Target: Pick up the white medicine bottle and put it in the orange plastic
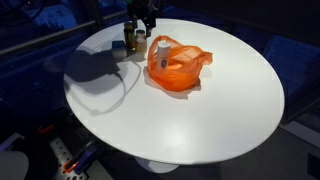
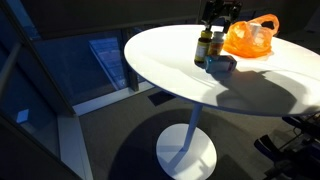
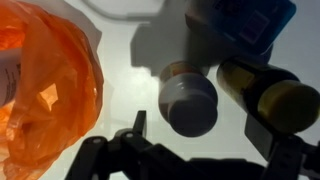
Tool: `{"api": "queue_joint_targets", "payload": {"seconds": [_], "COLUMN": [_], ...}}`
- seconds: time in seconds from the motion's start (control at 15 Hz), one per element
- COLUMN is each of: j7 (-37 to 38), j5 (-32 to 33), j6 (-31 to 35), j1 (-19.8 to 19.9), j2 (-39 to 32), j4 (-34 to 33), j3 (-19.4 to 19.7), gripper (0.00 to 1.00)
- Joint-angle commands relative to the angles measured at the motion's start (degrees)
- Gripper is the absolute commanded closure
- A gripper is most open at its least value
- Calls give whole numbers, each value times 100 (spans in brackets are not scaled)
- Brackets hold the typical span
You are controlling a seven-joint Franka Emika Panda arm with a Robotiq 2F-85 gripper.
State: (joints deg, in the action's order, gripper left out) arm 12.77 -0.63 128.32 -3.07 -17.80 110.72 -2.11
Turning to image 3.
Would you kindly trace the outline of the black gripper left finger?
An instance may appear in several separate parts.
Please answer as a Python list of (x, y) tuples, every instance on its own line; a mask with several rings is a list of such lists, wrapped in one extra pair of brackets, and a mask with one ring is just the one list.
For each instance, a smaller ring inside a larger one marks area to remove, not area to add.
[(147, 112), (139, 110), (133, 125), (133, 131), (145, 137), (147, 133)]

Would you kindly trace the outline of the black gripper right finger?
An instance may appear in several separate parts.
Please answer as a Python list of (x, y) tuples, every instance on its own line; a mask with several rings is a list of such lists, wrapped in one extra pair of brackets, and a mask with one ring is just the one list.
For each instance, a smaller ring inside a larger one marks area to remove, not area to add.
[(247, 115), (244, 133), (266, 161), (271, 157), (275, 144), (283, 137), (273, 127), (251, 114)]

